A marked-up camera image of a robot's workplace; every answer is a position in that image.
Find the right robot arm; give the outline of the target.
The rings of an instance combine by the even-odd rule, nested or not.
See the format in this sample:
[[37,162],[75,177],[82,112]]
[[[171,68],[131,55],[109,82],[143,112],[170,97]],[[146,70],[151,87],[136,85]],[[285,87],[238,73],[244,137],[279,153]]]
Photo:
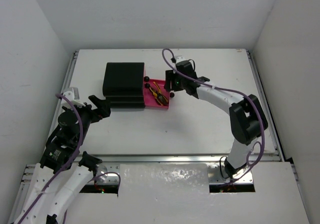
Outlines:
[[165,90],[185,91],[196,99],[206,101],[224,111],[230,119],[234,137],[231,151],[224,161],[224,170],[229,178],[248,165],[253,150],[268,122],[259,99],[255,95],[245,96],[236,91],[218,88],[204,76],[197,77],[195,65],[182,56],[171,59],[175,65],[165,72]]

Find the yellow long-nose pliers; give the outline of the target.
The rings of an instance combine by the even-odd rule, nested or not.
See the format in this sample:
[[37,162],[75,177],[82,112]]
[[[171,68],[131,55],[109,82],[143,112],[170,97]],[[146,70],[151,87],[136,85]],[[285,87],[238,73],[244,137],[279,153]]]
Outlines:
[[155,98],[156,102],[158,104],[161,103],[161,99],[162,99],[162,94],[161,94],[161,90],[159,88],[159,86],[154,82],[155,86],[157,89],[154,89],[153,87],[149,88],[149,91],[151,92],[152,96]]

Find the pink bottom drawer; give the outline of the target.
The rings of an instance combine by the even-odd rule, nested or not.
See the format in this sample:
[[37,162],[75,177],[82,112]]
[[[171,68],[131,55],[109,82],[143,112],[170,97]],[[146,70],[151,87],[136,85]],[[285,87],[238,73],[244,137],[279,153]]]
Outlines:
[[143,99],[146,108],[168,109],[173,92],[165,90],[165,81],[145,76],[143,79]]

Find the pink drawer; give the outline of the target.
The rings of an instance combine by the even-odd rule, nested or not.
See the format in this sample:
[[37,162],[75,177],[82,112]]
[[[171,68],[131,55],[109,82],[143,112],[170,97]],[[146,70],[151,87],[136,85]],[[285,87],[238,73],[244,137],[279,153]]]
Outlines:
[[149,89],[151,85],[149,83],[146,83],[144,86],[146,89]]
[[143,79],[143,99],[146,108],[168,109],[173,92],[165,90],[165,81],[145,76]]
[[148,76],[145,76],[145,77],[144,77],[144,82],[149,82],[149,80],[150,80],[150,79],[149,79]]

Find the pink top drawer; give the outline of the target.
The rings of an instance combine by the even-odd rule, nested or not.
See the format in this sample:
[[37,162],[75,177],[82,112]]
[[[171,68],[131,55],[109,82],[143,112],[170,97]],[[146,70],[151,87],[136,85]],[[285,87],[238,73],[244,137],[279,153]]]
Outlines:
[[144,82],[149,82],[149,80],[150,80],[150,79],[149,79],[148,76],[145,76],[145,77],[144,77]]

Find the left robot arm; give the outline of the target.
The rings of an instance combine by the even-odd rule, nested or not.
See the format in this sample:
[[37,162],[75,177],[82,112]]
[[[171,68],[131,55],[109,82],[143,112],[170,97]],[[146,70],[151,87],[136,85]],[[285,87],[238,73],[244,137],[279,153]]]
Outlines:
[[[57,118],[57,126],[48,137],[45,150],[33,175],[32,187],[16,224],[59,224],[82,188],[96,180],[101,159],[80,152],[91,124],[111,114],[110,104],[94,95],[89,100],[95,105],[82,103],[70,92],[57,94],[63,112]],[[65,172],[71,169],[79,154],[82,159],[69,178]]]

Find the yellow combination pliers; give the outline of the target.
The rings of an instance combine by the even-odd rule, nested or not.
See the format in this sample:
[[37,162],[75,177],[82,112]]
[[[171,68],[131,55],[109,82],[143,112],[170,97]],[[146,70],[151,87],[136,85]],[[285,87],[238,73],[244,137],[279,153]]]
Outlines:
[[160,106],[168,106],[168,99],[163,95],[161,88],[156,82],[154,82],[154,85],[156,86],[156,90],[153,92],[153,96],[155,97],[156,102]]

